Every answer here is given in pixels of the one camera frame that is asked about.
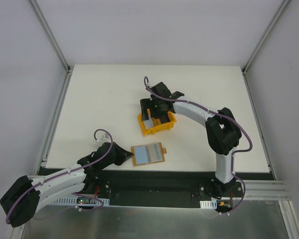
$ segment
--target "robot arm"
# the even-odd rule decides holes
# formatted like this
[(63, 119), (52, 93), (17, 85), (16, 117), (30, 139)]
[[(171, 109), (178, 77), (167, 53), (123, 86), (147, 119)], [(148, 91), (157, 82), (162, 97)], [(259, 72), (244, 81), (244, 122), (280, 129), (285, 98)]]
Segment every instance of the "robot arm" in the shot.
[[(101, 139), (101, 146), (95, 152), (81, 158), (71, 167), (41, 178), (29, 179), (27, 176), (18, 178), (0, 199), (0, 204), (12, 227), (26, 223), (36, 212), (55, 200), (82, 191), (95, 178), (98, 171), (112, 163), (122, 165), (133, 155), (115, 142), (110, 149), (111, 144), (102, 141), (104, 137)], [(102, 160), (97, 161), (109, 149), (109, 153)]]
[(234, 119), (228, 108), (215, 110), (208, 107), (211, 112), (189, 104), (193, 102), (181, 92), (171, 93), (167, 86), (160, 82), (150, 88), (150, 99), (141, 100), (142, 120), (149, 120), (150, 117), (159, 119), (160, 122), (168, 121), (167, 112), (184, 115), (198, 122), (206, 128), (208, 143), (216, 153), (215, 191), (219, 196), (235, 183), (232, 174), (231, 154), (239, 144), (241, 132), (239, 128), (227, 119), (216, 116), (211, 112), (218, 112), (221, 115)]

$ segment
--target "yellow basket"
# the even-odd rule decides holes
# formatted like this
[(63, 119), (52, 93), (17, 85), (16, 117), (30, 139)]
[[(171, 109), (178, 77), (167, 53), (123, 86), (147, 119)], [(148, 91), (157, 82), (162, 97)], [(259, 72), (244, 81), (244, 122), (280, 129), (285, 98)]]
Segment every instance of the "yellow basket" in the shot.
[(156, 132), (159, 131), (163, 131), (163, 130), (170, 130), (171, 128), (174, 127), (174, 123), (177, 121), (175, 118), (175, 115), (172, 112), (167, 112), (168, 118), (169, 118), (169, 122), (167, 123), (160, 123), (159, 119), (154, 119), (151, 118), (151, 120), (153, 121), (154, 127), (149, 128), (148, 130), (146, 130), (144, 123), (142, 122), (142, 114), (139, 114), (138, 116), (138, 121), (142, 130), (143, 135), (147, 135), (147, 134), (155, 134)]

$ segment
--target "white tabletop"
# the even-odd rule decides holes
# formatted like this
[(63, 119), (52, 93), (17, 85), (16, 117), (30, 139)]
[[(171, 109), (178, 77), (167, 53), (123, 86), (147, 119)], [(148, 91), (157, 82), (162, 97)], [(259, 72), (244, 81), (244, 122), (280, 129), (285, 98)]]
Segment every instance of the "white tabletop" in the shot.
[[(140, 99), (150, 97), (143, 85), (145, 75), (152, 86), (163, 81), (171, 92), (180, 91), (211, 108), (229, 108), (254, 144), (251, 152), (237, 154), (235, 171), (269, 171), (241, 69), (223, 66), (76, 65), (46, 167), (65, 168), (95, 151), (93, 132), (104, 128), (128, 151), (153, 142), (167, 149), (163, 163), (134, 167), (129, 159), (106, 169), (215, 171), (205, 128), (184, 116), (175, 115), (171, 130), (142, 135)], [(238, 149), (247, 147), (242, 136)]]

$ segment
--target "gray wall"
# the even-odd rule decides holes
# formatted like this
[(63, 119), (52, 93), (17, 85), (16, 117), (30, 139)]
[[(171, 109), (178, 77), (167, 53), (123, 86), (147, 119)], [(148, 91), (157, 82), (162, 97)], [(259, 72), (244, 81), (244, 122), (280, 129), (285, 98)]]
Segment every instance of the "gray wall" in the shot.
[[(65, 72), (26, 0), (0, 0), (0, 198), (32, 174)], [(7, 226), (0, 206), (0, 239)]]
[(292, 1), (249, 70), (265, 142), (299, 219), (299, 0)]
[(282, 0), (38, 0), (70, 65), (243, 66)]

